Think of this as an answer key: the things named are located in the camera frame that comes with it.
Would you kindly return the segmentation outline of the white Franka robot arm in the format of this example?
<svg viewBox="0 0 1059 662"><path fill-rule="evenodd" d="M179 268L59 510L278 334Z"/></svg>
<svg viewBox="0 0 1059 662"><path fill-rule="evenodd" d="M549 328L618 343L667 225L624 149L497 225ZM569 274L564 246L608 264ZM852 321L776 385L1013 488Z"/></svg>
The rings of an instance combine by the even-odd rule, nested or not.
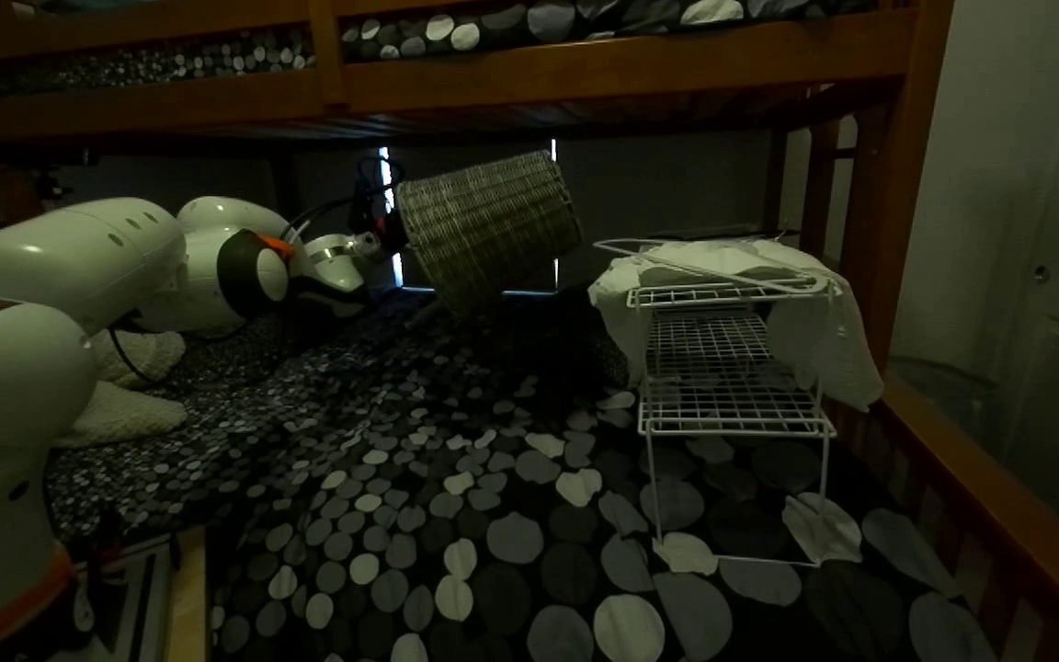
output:
<svg viewBox="0 0 1059 662"><path fill-rule="evenodd" d="M102 383L91 343L227 334L293 288L359 298L378 257L374 226L314 234L233 195L88 199L0 226L0 642L72 581L46 467Z"/></svg>

